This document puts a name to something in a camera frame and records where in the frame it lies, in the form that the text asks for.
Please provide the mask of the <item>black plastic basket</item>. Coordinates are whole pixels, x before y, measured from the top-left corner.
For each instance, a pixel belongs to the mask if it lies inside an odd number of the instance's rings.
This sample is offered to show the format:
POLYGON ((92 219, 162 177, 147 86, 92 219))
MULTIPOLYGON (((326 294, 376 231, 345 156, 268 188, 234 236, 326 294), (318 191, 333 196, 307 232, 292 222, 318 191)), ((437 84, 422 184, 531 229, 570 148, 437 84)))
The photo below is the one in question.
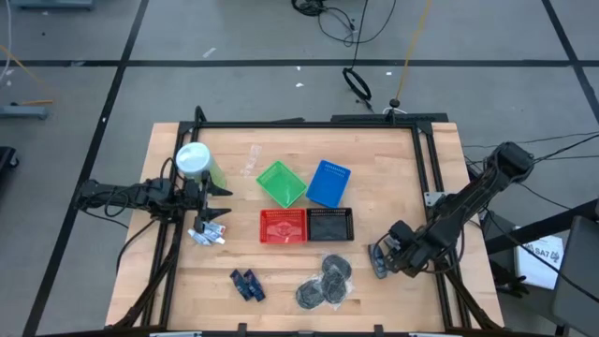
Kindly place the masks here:
POLYGON ((351 208, 307 209, 309 242, 351 242, 355 239, 351 208))

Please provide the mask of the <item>green plastic basket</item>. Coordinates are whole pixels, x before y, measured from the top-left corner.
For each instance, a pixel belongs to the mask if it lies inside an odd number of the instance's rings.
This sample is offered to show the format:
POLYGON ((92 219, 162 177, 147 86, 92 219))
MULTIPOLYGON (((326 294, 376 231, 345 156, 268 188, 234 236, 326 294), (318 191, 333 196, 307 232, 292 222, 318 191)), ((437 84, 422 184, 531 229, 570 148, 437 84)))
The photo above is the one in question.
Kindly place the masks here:
POLYGON ((281 207, 287 209, 307 190, 307 184, 283 162, 275 161, 256 182, 281 207))

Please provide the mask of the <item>grey chair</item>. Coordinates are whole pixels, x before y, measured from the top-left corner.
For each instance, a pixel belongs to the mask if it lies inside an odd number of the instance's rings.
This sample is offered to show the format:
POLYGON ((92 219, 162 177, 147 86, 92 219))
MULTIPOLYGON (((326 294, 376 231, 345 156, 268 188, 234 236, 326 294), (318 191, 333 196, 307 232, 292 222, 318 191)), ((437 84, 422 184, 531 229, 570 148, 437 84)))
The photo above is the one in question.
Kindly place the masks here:
POLYGON ((561 273, 587 295, 560 278, 552 313, 575 330, 599 337, 599 224, 582 216, 573 219, 561 273))

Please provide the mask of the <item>grey-blue packet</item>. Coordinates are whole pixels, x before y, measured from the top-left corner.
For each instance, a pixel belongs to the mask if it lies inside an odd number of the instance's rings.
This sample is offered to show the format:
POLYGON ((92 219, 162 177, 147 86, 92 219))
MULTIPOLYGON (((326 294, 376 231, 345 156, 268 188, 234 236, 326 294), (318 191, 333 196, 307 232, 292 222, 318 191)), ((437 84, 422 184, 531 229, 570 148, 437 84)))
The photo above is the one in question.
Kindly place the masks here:
POLYGON ((378 279, 387 277, 387 267, 384 262, 383 251, 376 243, 368 245, 368 254, 375 276, 378 279))

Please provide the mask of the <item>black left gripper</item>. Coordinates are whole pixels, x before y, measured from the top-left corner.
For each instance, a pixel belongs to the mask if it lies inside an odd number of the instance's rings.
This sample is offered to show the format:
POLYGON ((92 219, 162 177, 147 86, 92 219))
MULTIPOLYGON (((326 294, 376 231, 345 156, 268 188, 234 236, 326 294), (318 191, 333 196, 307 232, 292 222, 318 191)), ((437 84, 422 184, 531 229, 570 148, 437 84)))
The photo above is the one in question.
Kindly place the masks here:
MULTIPOLYGON (((231 191, 219 187, 214 182, 210 182, 210 174, 207 171, 200 172, 196 178, 189 178, 185 181, 185 204, 188 211, 196 211, 197 215, 193 224, 194 231, 203 233, 205 230, 205 208, 207 206, 207 186, 208 193, 215 197, 232 196, 231 191)), ((207 209, 207 220, 212 221, 219 216, 231 212, 231 209, 207 209)))

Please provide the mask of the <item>black aluminium table frame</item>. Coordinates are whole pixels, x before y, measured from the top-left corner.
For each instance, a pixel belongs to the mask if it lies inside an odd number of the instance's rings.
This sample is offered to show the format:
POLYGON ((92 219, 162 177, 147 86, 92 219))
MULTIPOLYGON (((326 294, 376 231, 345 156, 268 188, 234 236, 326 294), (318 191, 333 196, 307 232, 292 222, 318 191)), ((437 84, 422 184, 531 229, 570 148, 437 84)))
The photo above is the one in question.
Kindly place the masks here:
POLYGON ((458 130, 435 123, 430 134, 415 137, 408 128, 390 125, 331 123, 208 123, 199 132, 226 173, 232 196, 212 198, 224 214, 226 243, 201 246, 181 240, 177 266, 154 297, 152 323, 172 330, 253 331, 440 331, 446 325, 473 326, 450 286, 436 275, 378 279, 366 247, 397 220, 412 227, 425 220, 423 192, 453 192, 468 183, 458 130), (241 176, 253 144, 262 147, 256 166, 241 176), (271 163, 281 161, 303 180, 328 160, 351 170, 342 204, 353 211, 352 242, 263 244, 259 213, 273 200, 256 183, 271 163), (353 269, 353 290, 338 310, 322 305, 300 308, 297 288, 318 273, 327 253, 344 256, 353 269), (252 270, 266 298, 245 300, 229 275, 252 270))

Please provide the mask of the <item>black metal beam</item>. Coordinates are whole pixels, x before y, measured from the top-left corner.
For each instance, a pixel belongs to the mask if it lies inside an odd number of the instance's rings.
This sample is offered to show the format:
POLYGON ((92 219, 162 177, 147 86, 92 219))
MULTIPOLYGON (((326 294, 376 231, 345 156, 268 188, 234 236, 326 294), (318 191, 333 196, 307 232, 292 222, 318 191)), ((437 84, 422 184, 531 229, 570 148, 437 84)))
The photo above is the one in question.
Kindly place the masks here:
POLYGON ((546 236, 569 230, 576 217, 599 220, 599 198, 576 206, 574 209, 558 213, 525 227, 506 231, 495 238, 485 240, 487 253, 489 255, 496 254, 512 249, 519 243, 533 242, 546 236))

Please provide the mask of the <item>red plastic basket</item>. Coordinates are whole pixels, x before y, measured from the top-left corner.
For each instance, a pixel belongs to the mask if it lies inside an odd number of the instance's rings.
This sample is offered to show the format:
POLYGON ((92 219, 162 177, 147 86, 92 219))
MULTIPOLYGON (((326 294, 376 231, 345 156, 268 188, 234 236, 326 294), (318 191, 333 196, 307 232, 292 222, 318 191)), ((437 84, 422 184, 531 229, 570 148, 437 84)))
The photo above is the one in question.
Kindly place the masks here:
POLYGON ((308 241, 307 210, 261 210, 259 239, 264 244, 306 243, 308 241))

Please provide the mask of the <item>blue plastic basket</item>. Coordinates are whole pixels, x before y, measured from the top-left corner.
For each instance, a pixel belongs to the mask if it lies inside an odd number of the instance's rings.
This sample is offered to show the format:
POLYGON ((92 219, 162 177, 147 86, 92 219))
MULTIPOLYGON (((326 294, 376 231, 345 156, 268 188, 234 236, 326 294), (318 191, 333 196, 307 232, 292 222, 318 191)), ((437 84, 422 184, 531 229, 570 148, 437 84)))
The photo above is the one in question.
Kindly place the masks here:
POLYGON ((310 182, 306 197, 328 208, 337 208, 349 182, 351 170, 321 160, 310 182))

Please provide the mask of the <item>black item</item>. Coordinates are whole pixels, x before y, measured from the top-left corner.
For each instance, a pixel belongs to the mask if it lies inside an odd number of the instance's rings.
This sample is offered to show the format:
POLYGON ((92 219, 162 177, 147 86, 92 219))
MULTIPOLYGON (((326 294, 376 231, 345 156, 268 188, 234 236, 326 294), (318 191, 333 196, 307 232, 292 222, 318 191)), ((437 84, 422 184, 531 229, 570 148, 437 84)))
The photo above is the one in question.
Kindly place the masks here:
POLYGON ((321 292, 324 301, 334 310, 338 310, 351 291, 351 284, 337 268, 324 272, 321 280, 321 292))
POLYGON ((317 279, 305 282, 296 291, 296 302, 305 310, 313 310, 324 300, 321 282, 317 279))
POLYGON ((322 272, 338 271, 345 280, 352 276, 350 263, 341 256, 327 255, 322 262, 322 272))

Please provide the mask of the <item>white cardboard box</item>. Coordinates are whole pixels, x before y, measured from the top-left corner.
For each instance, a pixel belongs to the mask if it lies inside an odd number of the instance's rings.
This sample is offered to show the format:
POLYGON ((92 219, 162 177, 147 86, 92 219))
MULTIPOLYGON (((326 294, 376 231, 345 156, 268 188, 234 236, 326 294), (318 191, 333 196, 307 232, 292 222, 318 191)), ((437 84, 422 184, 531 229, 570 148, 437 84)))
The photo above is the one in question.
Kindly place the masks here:
POLYGON ((562 265, 563 241, 557 236, 546 236, 533 242, 517 246, 514 251, 516 276, 524 276, 523 283, 547 290, 553 290, 562 265))

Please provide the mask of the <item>clear plastic wrapper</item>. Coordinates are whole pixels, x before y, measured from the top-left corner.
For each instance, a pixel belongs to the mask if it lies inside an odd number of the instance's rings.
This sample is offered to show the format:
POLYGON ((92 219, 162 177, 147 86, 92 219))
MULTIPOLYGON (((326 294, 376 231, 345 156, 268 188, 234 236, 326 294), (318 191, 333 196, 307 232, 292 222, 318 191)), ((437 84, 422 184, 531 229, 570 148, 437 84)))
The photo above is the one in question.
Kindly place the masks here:
POLYGON ((241 169, 241 176, 247 178, 251 175, 256 166, 257 159, 261 154, 262 147, 258 144, 253 144, 250 148, 249 156, 241 169))

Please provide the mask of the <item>grey metal bar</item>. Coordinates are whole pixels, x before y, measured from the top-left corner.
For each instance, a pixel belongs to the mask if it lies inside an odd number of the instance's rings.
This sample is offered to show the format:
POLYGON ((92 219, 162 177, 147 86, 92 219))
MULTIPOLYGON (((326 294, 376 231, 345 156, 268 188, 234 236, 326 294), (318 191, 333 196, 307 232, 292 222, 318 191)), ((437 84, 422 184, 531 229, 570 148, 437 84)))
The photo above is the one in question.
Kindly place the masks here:
POLYGON ((35 106, 1 106, 0 118, 37 118, 46 120, 49 112, 45 107, 35 106))

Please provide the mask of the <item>white green wipes canister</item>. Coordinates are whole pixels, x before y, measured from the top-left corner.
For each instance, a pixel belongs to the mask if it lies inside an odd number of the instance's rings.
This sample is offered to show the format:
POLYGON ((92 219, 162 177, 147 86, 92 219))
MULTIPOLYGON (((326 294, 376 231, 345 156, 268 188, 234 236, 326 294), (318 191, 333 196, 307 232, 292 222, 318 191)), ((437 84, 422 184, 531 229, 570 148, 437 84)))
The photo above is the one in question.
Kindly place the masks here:
POLYGON ((226 176, 216 162, 209 147, 202 142, 190 142, 184 145, 175 156, 177 168, 185 178, 200 182, 203 173, 209 173, 212 182, 226 188, 226 176))

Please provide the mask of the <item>dark blue packet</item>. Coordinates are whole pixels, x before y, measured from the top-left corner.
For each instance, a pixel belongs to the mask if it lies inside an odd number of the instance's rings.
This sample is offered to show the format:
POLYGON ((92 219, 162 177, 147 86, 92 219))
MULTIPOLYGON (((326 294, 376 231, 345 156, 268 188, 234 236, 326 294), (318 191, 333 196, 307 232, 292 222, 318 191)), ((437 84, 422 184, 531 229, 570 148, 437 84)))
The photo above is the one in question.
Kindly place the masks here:
POLYGON ((257 301, 263 301, 266 298, 266 295, 254 272, 252 270, 247 270, 243 277, 254 298, 257 301))
POLYGON ((245 278, 242 276, 242 274, 238 270, 234 270, 229 275, 229 277, 232 280, 232 282, 233 282, 234 286, 236 287, 236 289, 238 290, 238 292, 241 294, 241 296, 245 300, 250 300, 254 296, 252 291, 250 290, 248 284, 246 283, 245 278))

